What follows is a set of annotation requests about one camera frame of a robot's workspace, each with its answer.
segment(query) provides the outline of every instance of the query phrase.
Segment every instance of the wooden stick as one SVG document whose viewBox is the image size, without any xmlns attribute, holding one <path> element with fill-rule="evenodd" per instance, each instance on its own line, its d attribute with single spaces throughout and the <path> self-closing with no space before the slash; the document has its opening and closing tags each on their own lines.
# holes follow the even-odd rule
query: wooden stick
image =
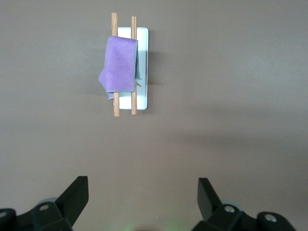
<svg viewBox="0 0 308 231">
<path fill-rule="evenodd" d="M 117 13 L 111 13 L 111 35 L 117 36 Z M 114 116 L 120 116 L 120 95 L 114 92 Z"/>
<path fill-rule="evenodd" d="M 130 38 L 137 39 L 137 17 L 131 17 Z M 135 91 L 131 93 L 131 114 L 137 114 L 137 84 L 135 82 Z"/>
</svg>

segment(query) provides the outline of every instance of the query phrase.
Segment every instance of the black plastic part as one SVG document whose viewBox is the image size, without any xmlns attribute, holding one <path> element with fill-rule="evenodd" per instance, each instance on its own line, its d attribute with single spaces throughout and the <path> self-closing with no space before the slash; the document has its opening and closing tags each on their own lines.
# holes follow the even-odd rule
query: black plastic part
<svg viewBox="0 0 308 231">
<path fill-rule="evenodd" d="M 0 231 L 71 231 L 88 200 L 88 177 L 79 176 L 55 202 L 19 216 L 14 209 L 0 209 Z"/>
<path fill-rule="evenodd" d="M 222 205 L 220 198 L 207 178 L 199 178 L 197 200 L 203 220 L 209 219 L 212 213 Z"/>
<path fill-rule="evenodd" d="M 73 226 L 89 200 L 87 177 L 77 179 L 55 201 L 62 216 Z"/>
<path fill-rule="evenodd" d="M 233 205 L 223 205 L 207 178 L 199 178 L 198 205 L 203 221 L 192 231 L 295 231 L 279 214 L 262 212 L 254 219 Z"/>
<path fill-rule="evenodd" d="M 266 219 L 266 215 L 272 215 L 275 217 L 276 221 L 270 221 Z M 267 231 L 294 231 L 295 229 L 290 224 L 290 222 L 283 216 L 277 213 L 271 212 L 262 212 L 257 216 L 258 222 L 265 228 Z"/>
</svg>

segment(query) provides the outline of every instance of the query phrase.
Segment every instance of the purple towel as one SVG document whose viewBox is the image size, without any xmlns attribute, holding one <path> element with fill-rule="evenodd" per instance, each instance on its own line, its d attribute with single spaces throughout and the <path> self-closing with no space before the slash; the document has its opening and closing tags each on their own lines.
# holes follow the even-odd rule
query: purple towel
<svg viewBox="0 0 308 231">
<path fill-rule="evenodd" d="M 135 80 L 140 79 L 138 41 L 110 36 L 104 68 L 98 79 L 109 99 L 113 99 L 113 92 L 134 92 Z"/>
</svg>

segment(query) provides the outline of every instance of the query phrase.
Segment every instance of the purple cloth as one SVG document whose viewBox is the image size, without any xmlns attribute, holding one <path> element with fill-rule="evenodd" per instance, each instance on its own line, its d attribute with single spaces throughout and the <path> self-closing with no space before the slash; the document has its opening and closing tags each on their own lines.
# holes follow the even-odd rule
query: purple cloth
<svg viewBox="0 0 308 231">
<path fill-rule="evenodd" d="M 109 99 L 113 99 L 113 92 L 134 92 L 135 80 L 140 79 L 138 41 L 110 36 L 104 68 L 98 79 Z"/>
</svg>

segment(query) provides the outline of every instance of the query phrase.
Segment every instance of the white plate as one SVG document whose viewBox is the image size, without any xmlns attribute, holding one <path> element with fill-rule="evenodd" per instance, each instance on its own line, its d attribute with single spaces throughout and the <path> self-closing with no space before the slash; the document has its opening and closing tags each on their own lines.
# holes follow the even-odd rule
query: white plate
<svg viewBox="0 0 308 231">
<path fill-rule="evenodd" d="M 130 38 L 130 27 L 119 27 L 117 35 Z M 148 104 L 148 53 L 149 53 L 149 30 L 144 27 L 137 28 L 139 70 L 141 86 L 137 86 L 137 109 L 145 110 Z M 131 93 L 120 92 L 120 109 L 131 109 Z"/>
</svg>

